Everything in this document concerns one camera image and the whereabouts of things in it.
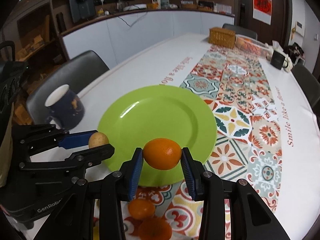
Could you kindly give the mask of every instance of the white plastic basket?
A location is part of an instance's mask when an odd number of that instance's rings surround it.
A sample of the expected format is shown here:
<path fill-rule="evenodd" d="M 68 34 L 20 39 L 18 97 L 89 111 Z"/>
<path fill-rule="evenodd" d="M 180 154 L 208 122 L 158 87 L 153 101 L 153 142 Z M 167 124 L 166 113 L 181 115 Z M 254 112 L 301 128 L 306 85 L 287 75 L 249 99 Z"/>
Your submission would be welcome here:
<path fill-rule="evenodd" d="M 262 42 L 240 34 L 236 35 L 236 46 L 245 52 L 262 58 L 267 56 L 269 49 Z"/>

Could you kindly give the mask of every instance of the tile pattern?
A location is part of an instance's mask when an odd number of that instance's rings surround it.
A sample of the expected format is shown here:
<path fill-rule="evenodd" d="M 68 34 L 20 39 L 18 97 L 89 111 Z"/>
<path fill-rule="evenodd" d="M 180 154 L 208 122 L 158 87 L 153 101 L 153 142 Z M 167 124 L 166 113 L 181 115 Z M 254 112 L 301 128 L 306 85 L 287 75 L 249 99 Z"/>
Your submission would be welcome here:
<path fill-rule="evenodd" d="M 217 142 L 204 168 L 222 179 L 247 179 L 274 212 L 282 172 L 281 136 L 271 89 L 257 57 L 213 45 L 180 87 L 200 96 L 217 122 Z M 156 216 L 172 227 L 171 240 L 198 238 L 203 203 L 191 200 L 184 181 L 138 187 L 136 198 L 153 202 Z M 225 211 L 225 238 L 231 239 L 228 200 Z M 123 218 L 127 239 L 139 240 L 141 221 L 130 217 L 126 203 Z"/>

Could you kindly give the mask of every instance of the small round potato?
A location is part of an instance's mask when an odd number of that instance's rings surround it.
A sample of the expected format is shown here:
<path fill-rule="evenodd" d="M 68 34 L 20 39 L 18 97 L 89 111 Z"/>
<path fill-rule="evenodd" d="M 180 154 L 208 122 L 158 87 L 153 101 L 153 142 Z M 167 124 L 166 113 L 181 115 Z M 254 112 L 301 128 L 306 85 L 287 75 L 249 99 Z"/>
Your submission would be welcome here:
<path fill-rule="evenodd" d="M 89 148 L 98 147 L 109 143 L 108 137 L 102 132 L 96 132 L 90 136 Z"/>

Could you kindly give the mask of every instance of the dark blue mug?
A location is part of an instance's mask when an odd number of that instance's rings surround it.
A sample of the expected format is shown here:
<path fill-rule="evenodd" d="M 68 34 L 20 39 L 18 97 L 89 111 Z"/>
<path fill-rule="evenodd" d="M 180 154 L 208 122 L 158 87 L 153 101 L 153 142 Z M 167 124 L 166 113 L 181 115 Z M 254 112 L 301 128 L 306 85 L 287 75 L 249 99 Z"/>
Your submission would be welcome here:
<path fill-rule="evenodd" d="M 70 90 L 69 85 L 62 85 L 53 91 L 44 105 L 49 109 L 49 123 L 52 119 L 65 130 L 76 127 L 84 116 L 84 106 L 79 97 Z"/>

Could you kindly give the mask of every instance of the green plate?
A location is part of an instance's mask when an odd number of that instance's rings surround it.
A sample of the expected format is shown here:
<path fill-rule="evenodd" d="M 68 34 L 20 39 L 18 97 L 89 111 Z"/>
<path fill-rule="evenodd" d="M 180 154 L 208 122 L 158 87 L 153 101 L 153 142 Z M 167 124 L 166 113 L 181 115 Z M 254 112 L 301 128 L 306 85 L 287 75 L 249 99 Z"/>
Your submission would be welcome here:
<path fill-rule="evenodd" d="M 98 131 L 115 148 L 115 154 L 104 161 L 111 171 L 119 170 L 137 147 L 155 138 L 188 147 L 193 159 L 205 163 L 217 139 L 217 124 L 207 104 L 187 89 L 168 85 L 143 87 L 122 96 L 104 113 Z M 183 179 L 180 163 L 160 171 L 144 162 L 139 185 L 157 187 Z"/>

